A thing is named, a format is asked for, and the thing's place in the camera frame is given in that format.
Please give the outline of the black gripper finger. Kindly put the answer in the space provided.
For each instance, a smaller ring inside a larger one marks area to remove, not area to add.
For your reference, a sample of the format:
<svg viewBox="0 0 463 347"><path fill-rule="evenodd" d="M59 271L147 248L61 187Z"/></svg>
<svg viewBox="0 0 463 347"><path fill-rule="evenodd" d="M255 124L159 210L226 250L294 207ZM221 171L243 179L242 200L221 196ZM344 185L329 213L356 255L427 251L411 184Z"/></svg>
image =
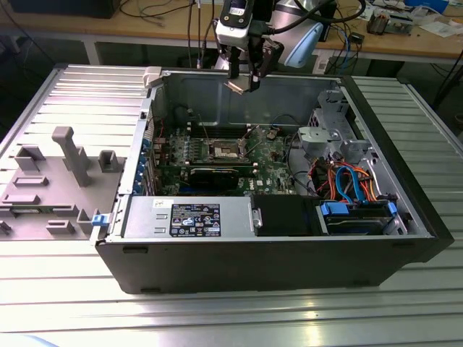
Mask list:
<svg viewBox="0 0 463 347"><path fill-rule="evenodd" d="M229 46L227 51L229 62L228 79L233 80L239 76L239 56L240 50L235 46Z"/></svg>
<svg viewBox="0 0 463 347"><path fill-rule="evenodd" d="M260 87L260 81L278 65L284 45L270 38L251 38L248 43L249 92Z"/></svg>

